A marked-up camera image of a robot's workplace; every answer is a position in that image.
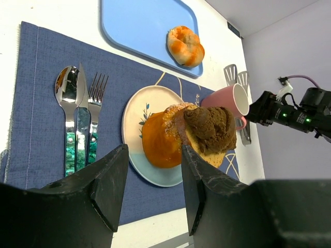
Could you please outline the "orange sugared muffin bread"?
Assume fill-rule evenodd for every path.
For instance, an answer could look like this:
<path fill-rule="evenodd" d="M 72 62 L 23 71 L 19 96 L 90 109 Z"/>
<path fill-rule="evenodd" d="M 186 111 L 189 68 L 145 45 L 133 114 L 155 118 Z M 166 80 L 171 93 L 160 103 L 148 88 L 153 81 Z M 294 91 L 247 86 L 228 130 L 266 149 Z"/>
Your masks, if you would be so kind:
<path fill-rule="evenodd" d="M 142 127 L 142 145 L 148 161 L 158 168 L 173 168 L 182 161 L 182 140 L 175 126 L 180 111 L 193 106 L 183 102 L 153 113 Z"/>

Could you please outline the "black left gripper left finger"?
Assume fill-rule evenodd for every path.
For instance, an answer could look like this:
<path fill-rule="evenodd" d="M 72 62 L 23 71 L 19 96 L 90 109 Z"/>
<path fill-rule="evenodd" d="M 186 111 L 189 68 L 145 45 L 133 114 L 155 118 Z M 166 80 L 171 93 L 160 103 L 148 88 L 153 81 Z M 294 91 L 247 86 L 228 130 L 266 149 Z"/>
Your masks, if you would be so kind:
<path fill-rule="evenodd" d="M 128 165 L 122 144 L 41 189 L 1 184 L 1 247 L 110 247 Z"/>

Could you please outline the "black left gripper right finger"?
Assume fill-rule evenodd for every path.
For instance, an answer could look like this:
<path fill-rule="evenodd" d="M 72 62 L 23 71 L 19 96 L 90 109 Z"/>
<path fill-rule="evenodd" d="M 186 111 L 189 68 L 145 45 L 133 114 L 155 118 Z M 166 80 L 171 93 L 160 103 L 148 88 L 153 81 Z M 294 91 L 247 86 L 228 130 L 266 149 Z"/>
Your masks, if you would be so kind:
<path fill-rule="evenodd" d="M 195 247 L 330 247 L 330 181 L 241 183 L 182 148 L 189 235 Z"/>

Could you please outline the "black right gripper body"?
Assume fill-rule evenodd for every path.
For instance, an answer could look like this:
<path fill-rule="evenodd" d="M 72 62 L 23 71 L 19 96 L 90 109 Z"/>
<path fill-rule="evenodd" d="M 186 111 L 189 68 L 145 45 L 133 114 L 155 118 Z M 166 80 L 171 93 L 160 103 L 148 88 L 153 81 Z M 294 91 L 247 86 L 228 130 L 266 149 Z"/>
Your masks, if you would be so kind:
<path fill-rule="evenodd" d="M 323 125 L 323 90 L 307 90 L 300 104 L 290 105 L 286 102 L 286 96 L 294 98 L 291 93 L 285 94 L 280 101 L 270 91 L 264 91 L 262 95 L 249 107 L 249 113 L 245 118 L 263 126 L 278 123 L 292 129 L 308 132 L 322 132 Z"/>

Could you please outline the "round sliced bread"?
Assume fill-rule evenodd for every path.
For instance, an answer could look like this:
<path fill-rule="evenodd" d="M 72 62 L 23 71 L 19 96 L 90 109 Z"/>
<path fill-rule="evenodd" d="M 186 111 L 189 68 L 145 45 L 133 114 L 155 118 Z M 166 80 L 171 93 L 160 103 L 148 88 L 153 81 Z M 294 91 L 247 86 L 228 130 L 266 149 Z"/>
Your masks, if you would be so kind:
<path fill-rule="evenodd" d="M 189 106 L 188 108 L 195 109 L 197 107 L 198 106 L 193 105 L 193 106 Z M 187 126 L 186 122 L 184 121 L 185 109 L 180 111 L 180 113 L 178 113 L 175 117 L 175 125 L 176 125 L 178 133 L 181 137 L 182 144 L 191 146 L 194 149 L 194 151 L 196 151 L 198 153 L 198 155 L 200 155 L 206 162 L 211 164 L 213 167 L 218 168 L 223 161 L 225 153 L 213 153 L 213 154 L 207 155 L 207 154 L 203 154 L 199 150 L 197 138 L 195 138 L 193 136 L 192 131 L 190 130 L 190 128 Z"/>

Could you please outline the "brown chocolate bread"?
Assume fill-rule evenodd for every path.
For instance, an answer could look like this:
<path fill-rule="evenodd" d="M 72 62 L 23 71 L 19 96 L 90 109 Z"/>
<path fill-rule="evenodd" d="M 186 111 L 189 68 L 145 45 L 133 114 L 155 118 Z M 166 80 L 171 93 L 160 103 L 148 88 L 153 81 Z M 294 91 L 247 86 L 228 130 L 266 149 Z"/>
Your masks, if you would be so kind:
<path fill-rule="evenodd" d="M 235 118 L 227 108 L 186 108 L 184 121 L 197 138 L 203 154 L 226 153 L 236 148 Z"/>

